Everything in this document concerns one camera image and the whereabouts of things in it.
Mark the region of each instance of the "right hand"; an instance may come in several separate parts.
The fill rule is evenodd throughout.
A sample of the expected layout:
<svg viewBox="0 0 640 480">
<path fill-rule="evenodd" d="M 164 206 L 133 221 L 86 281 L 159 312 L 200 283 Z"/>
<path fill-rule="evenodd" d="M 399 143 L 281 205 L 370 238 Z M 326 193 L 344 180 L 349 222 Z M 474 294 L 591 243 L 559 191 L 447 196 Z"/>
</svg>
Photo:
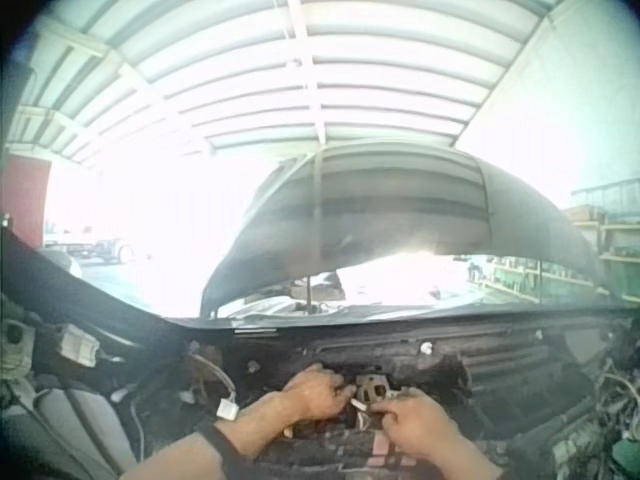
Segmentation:
<svg viewBox="0 0 640 480">
<path fill-rule="evenodd" d="M 460 437 L 447 412 L 421 390 L 410 388 L 408 395 L 371 405 L 383 413 L 386 436 L 407 455 L 435 462 L 438 451 L 448 449 Z"/>
</svg>

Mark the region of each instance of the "left hand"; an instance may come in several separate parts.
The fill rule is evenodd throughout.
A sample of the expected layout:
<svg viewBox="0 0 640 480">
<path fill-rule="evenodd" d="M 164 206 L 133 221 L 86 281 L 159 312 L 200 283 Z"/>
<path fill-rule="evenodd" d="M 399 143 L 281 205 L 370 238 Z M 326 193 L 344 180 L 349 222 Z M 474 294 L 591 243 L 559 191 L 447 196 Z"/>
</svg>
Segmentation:
<svg viewBox="0 0 640 480">
<path fill-rule="evenodd" d="M 325 420 L 338 415 L 356 392 L 342 375 L 316 363 L 293 377 L 282 395 L 296 411 L 296 420 Z"/>
</svg>

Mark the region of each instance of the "wire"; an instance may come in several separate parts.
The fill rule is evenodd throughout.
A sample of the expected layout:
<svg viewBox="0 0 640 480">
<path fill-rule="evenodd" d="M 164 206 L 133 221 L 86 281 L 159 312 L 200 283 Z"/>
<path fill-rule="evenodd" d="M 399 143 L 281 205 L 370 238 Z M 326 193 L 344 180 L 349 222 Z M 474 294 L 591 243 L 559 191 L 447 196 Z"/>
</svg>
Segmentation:
<svg viewBox="0 0 640 480">
<path fill-rule="evenodd" d="M 136 428 L 138 429 L 138 441 L 140 443 L 138 463 L 142 463 L 144 461 L 144 429 L 142 428 L 142 423 L 140 423 L 140 419 L 138 418 L 138 414 L 136 413 L 136 404 L 133 400 L 131 400 L 129 411 L 131 412 L 133 422 L 136 424 Z"/>
<path fill-rule="evenodd" d="M 634 387 L 629 380 L 619 375 L 614 375 L 613 373 L 605 373 L 602 376 L 605 378 L 610 378 L 611 380 L 617 380 L 618 382 L 623 383 L 631 391 L 631 394 L 633 395 L 636 402 L 638 403 L 638 407 L 640 407 L 640 394 L 636 390 L 636 387 Z"/>
<path fill-rule="evenodd" d="M 62 450 L 64 450 L 69 458 L 71 458 L 74 463 L 76 463 L 80 467 L 80 469 L 87 475 L 90 480 L 95 480 L 95 477 L 91 474 L 91 470 L 89 470 L 89 467 L 87 467 L 84 462 L 80 460 L 80 458 L 78 458 L 76 453 L 73 451 L 73 448 L 67 445 L 67 442 L 64 439 L 60 438 L 60 436 L 58 436 L 58 434 L 47 424 L 44 418 L 42 418 L 37 412 L 27 407 L 14 392 L 12 393 L 18 405 L 22 407 L 27 415 L 32 417 L 49 434 L 49 436 L 60 446 L 60 448 L 62 448 Z"/>
<path fill-rule="evenodd" d="M 227 374 L 224 373 L 224 371 L 219 366 L 217 366 L 215 363 L 210 362 L 209 360 L 207 360 L 206 358 L 198 355 L 197 353 L 192 353 L 191 354 L 191 358 L 193 358 L 194 360 L 197 360 L 198 362 L 206 365 L 207 367 L 209 367 L 211 369 L 211 371 L 216 375 L 216 377 L 218 377 L 220 379 L 220 381 L 224 384 L 224 386 L 227 387 L 227 390 L 229 390 L 229 398 L 228 398 L 228 400 L 230 402 L 235 403 L 235 401 L 236 401 L 236 386 L 233 384 L 233 382 L 227 376 Z"/>
</svg>

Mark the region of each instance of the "garage roof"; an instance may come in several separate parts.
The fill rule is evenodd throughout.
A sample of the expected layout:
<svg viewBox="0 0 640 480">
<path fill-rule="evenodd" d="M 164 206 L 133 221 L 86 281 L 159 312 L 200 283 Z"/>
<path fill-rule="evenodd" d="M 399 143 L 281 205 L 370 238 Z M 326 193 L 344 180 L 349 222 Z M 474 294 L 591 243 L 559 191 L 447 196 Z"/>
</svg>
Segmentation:
<svg viewBox="0 0 640 480">
<path fill-rule="evenodd" d="M 9 147 L 92 166 L 134 146 L 452 145 L 560 1 L 60 0 Z"/>
</svg>

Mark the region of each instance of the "black wristband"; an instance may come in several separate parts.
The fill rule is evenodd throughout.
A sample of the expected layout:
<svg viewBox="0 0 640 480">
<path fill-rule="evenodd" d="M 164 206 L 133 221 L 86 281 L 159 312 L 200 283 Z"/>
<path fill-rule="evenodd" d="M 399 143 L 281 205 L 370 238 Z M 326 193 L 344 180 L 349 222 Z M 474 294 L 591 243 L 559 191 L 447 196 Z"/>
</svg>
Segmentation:
<svg viewBox="0 0 640 480">
<path fill-rule="evenodd" d="M 200 422 L 196 426 L 196 431 L 220 454 L 222 471 L 227 480 L 256 478 L 252 466 L 213 422 L 210 420 Z"/>
</svg>

